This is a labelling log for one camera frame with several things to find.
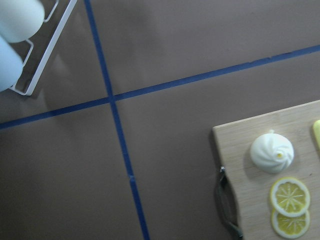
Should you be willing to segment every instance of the blue tape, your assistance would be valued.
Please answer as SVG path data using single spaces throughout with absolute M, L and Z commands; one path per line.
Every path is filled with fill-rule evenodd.
M 91 32 L 92 32 L 96 52 L 98 55 L 98 59 L 99 59 L 106 91 L 109 96 L 110 106 L 111 106 L 112 115 L 113 115 L 113 119 L 114 119 L 114 123 L 115 123 L 115 128 L 116 128 L 116 131 L 118 134 L 126 171 L 129 176 L 130 187 L 131 187 L 131 191 L 132 191 L 132 195 L 133 195 L 133 199 L 134 199 L 134 203 L 135 203 L 135 208 L 136 208 L 136 211 L 138 214 L 141 231 L 142 231 L 144 240 L 149 240 L 150 237 L 149 237 L 149 232 L 148 232 L 148 228 L 147 228 L 147 224 L 146 224 L 146 220 L 145 220 L 145 215 L 144 215 L 141 200 L 139 197 L 139 191 L 138 191 L 137 183 L 135 181 L 134 171 L 132 169 L 131 160 L 129 157 L 128 148 L 127 148 L 127 144 L 126 144 L 126 140 L 125 140 L 125 136 L 124 136 L 124 131 L 122 128 L 120 116 L 118 113 L 118 108 L 116 105 L 116 100 L 113 95 L 112 85 L 111 85 L 111 81 L 110 81 L 103 49 L 101 47 L 101 42 L 100 42 L 100 38 L 99 38 L 99 34 L 98 34 L 96 21 L 94 18 L 94 13 L 92 10 L 90 0 L 84 0 L 84 3 L 85 3 L 86 12 L 87 12 L 90 27 L 91 27 Z
M 62 114 L 68 114 L 68 113 L 72 113 L 72 112 L 75 112 L 75 111 L 92 108 L 92 107 L 99 106 L 99 105 L 102 105 L 102 104 L 107 104 L 108 102 L 109 102 L 109 98 L 108 97 L 104 97 L 104 98 L 101 98 L 101 99 L 88 101 L 88 102 L 80 103 L 80 104 L 73 105 L 73 106 L 67 106 L 67 107 L 64 107 L 64 108 L 57 109 L 57 110 L 47 111 L 47 112 L 40 113 L 40 114 L 37 114 L 37 115 L 23 117 L 23 118 L 16 119 L 16 120 L 13 120 L 13 121 L 7 121 L 7 122 L 4 122 L 4 123 L 0 123 L 0 130 L 1 129 L 12 128 L 12 127 L 15 127 L 15 126 L 18 126 L 18 125 L 22 125 L 22 124 L 31 123 L 31 122 L 38 121 L 38 120 L 41 120 L 41 119 L 47 119 L 47 118 L 51 118 L 51 117 L 54 117 L 54 116 L 59 116 L 59 115 L 62 115 Z
M 197 82 L 200 80 L 205 80 L 205 79 L 209 79 L 209 78 L 213 78 L 213 77 L 217 77 L 217 76 L 221 76 L 221 75 L 225 75 L 225 74 L 230 74 L 233 72 L 246 70 L 246 69 L 250 69 L 250 68 L 282 61 L 282 60 L 287 60 L 287 59 L 300 57 L 300 56 L 307 55 L 307 54 L 316 53 L 319 51 L 320 51 L 320 45 L 311 46 L 311 47 L 299 49 L 296 51 L 275 55 L 273 57 L 266 57 L 266 58 L 258 59 L 258 60 L 252 61 L 252 62 L 241 63 L 238 65 L 233 65 L 233 66 L 221 68 L 218 70 L 205 72 L 205 73 L 201 73 L 201 74 L 194 75 L 194 76 L 184 77 L 184 78 L 181 78 L 178 80 L 173 80 L 173 81 L 169 81 L 169 82 L 165 82 L 165 83 L 161 83 L 161 84 L 157 84 L 157 85 L 153 85 L 153 86 L 140 88 L 140 89 L 133 90 L 133 91 L 128 91 L 125 93 L 117 94 L 114 97 L 115 97 L 116 101 L 120 101 L 120 100 L 133 98 L 133 97 L 144 95 L 144 94 L 149 94 L 152 92 L 157 92 L 157 91 L 164 90 L 164 89 L 173 88 L 173 87 L 184 85 L 184 84 Z

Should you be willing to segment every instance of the yellow object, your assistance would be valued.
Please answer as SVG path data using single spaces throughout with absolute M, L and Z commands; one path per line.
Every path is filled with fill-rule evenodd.
M 318 149 L 320 150 L 320 120 L 314 122 L 313 133 L 315 136 L 316 143 L 318 144 Z
M 276 233 L 287 239 L 301 237 L 309 228 L 310 214 L 307 210 L 303 215 L 287 217 L 273 209 L 271 224 Z
M 303 215 L 310 206 L 308 188 L 294 177 L 283 177 L 271 187 L 270 200 L 280 214 L 294 218 Z

